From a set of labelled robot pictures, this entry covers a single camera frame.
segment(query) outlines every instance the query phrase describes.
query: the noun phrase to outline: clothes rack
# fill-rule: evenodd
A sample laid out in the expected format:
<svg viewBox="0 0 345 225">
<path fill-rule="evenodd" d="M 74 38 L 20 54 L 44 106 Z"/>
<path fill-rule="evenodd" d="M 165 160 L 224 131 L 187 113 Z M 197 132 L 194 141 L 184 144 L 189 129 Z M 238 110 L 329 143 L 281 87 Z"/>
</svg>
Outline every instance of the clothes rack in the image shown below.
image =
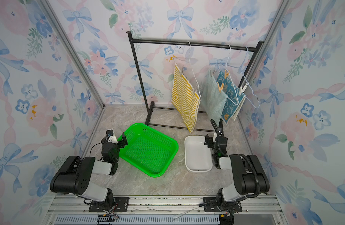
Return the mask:
<svg viewBox="0 0 345 225">
<path fill-rule="evenodd" d="M 220 44 L 214 44 L 214 43 L 199 43 L 199 42 L 190 42 L 190 43 L 188 43 L 188 42 L 182 42 L 182 41 L 135 39 L 135 38 L 133 38 L 133 36 L 132 36 L 130 31 L 127 31 L 126 33 L 127 33 L 127 36 L 129 37 L 129 42 L 130 42 L 130 45 L 131 45 L 131 51 L 133 52 L 135 66 L 136 66 L 136 70 L 138 72 L 138 77 L 139 77 L 139 81 L 140 81 L 141 90 L 142 90 L 142 93 L 143 93 L 143 96 L 144 96 L 146 110 L 148 112 L 148 115 L 147 115 L 146 121 L 145 121 L 145 124 L 148 125 L 148 126 L 160 126 L 160 127 L 165 127 L 165 128 L 177 128 L 177 129 L 185 129 L 185 130 L 187 130 L 186 127 L 178 127 L 178 126 L 170 126 L 170 125 L 152 124 L 152 123 L 150 123 L 153 109 L 163 109 L 163 110 L 177 110 L 177 109 L 176 108 L 168 108 L 168 107 L 155 106 L 155 102 L 153 102 L 153 101 L 151 102 L 150 108 L 149 108 L 148 101 L 146 99 L 143 79 L 142 79 L 141 73 L 140 73 L 138 58 L 137 58 L 136 52 L 135 52 L 134 43 L 163 44 L 163 45 L 190 45 L 190 46 L 216 47 L 216 48 L 222 48 L 222 49 L 234 49 L 234 50 L 246 51 L 246 47 L 234 46 L 234 45 L 230 45 L 229 46 L 229 45 L 220 45 Z M 254 62 L 254 60 L 256 58 L 256 55 L 260 51 L 261 46 L 263 45 L 263 43 L 264 43 L 263 41 L 259 41 L 258 44 L 256 45 L 256 47 L 248 47 L 247 48 L 247 51 L 248 52 L 253 52 L 253 54 L 252 54 L 252 57 L 251 57 L 248 65 L 247 65 L 247 67 L 246 67 L 246 70 L 244 72 L 245 76 L 247 76 L 247 73 L 249 72 L 249 70 L 251 68 L 251 65 L 253 64 L 253 62 Z M 241 81 L 240 81 L 240 83 L 238 85 L 238 88 L 240 88 L 242 86 L 243 81 L 244 81 L 244 77 L 241 78 Z M 206 130 L 206 129 L 198 129 L 198 128 L 194 128 L 194 130 L 196 130 L 196 131 L 214 132 L 214 130 Z"/>
</svg>

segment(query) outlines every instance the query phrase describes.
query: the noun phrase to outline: clothespin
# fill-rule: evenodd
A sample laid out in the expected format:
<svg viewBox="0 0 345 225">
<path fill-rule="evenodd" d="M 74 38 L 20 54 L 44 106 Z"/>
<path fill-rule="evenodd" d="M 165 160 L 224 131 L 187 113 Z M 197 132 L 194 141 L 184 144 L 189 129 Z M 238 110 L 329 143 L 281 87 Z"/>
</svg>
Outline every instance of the clothespin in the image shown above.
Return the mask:
<svg viewBox="0 0 345 225">
<path fill-rule="evenodd" d="M 228 76 L 229 76 L 229 72 L 225 70 L 224 79 L 226 79 Z"/>
<path fill-rule="evenodd" d="M 216 82 L 218 84 L 218 89 L 219 89 L 219 92 L 221 93 L 221 90 L 224 88 L 224 83 L 221 84 L 221 87 L 219 85 L 219 82 Z"/>
</svg>

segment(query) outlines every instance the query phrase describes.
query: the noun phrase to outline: yellow striped towel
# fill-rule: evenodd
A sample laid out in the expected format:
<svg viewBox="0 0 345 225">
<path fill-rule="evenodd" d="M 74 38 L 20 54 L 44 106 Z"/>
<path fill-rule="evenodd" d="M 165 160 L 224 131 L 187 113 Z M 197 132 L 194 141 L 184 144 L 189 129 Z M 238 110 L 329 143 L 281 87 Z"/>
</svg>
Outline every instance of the yellow striped towel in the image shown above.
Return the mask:
<svg viewBox="0 0 345 225">
<path fill-rule="evenodd" d="M 191 133 L 196 124 L 200 97 L 194 91 L 193 86 L 181 73 L 176 64 L 174 70 L 174 83 L 172 85 L 171 102 L 180 112 L 186 127 Z"/>
</svg>

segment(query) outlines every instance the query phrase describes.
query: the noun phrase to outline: towel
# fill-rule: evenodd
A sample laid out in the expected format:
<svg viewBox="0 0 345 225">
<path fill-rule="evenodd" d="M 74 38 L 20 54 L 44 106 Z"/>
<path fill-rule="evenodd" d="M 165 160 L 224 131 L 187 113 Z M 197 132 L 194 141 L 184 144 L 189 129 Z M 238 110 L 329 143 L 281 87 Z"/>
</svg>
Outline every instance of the towel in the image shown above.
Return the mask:
<svg viewBox="0 0 345 225">
<path fill-rule="evenodd" d="M 209 119 L 213 119 L 217 124 L 220 121 L 226 100 L 227 95 L 223 91 L 219 91 L 219 86 L 211 74 L 211 70 L 209 70 L 201 94 L 201 104 Z"/>
<path fill-rule="evenodd" d="M 224 88 L 223 91 L 228 95 L 228 97 L 234 101 L 235 104 L 233 104 L 231 102 L 230 99 L 227 99 L 225 106 L 224 106 L 224 110 L 221 114 L 221 118 L 225 121 L 226 124 L 228 124 L 228 121 L 233 118 L 233 121 L 235 121 L 240 108 L 242 107 L 242 104 L 245 101 L 245 94 L 244 94 L 244 89 L 242 88 L 238 88 L 228 76 L 225 76 L 225 71 L 220 71 L 219 75 L 218 75 L 218 83 L 221 86 L 222 84 L 224 84 Z"/>
<path fill-rule="evenodd" d="M 181 73 L 176 64 L 174 70 L 174 82 L 172 84 L 171 102 L 180 112 L 186 127 L 191 133 L 194 130 L 197 120 L 200 96 L 194 91 L 193 86 Z"/>
</svg>

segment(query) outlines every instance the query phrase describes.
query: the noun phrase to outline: floral wallpaper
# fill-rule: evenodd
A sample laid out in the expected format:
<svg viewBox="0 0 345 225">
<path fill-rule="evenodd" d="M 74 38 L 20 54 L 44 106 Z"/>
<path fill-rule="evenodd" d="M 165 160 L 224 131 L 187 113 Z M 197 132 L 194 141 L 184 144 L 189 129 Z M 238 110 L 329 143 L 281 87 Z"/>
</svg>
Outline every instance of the floral wallpaper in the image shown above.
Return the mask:
<svg viewBox="0 0 345 225">
<path fill-rule="evenodd" d="M 0 224 L 40 224 L 100 106 L 34 0 L 0 0 Z"/>
<path fill-rule="evenodd" d="M 240 119 L 289 224 L 345 224 L 345 0 L 293 0 L 252 87 Z"/>
<path fill-rule="evenodd" d="M 134 38 L 225 43 L 256 47 L 264 40 L 280 0 L 49 1 L 106 104 L 143 104 L 126 31 Z M 148 101 L 171 104 L 174 64 L 190 82 L 210 67 L 227 68 L 235 83 L 245 52 L 177 45 L 135 44 Z"/>
</svg>

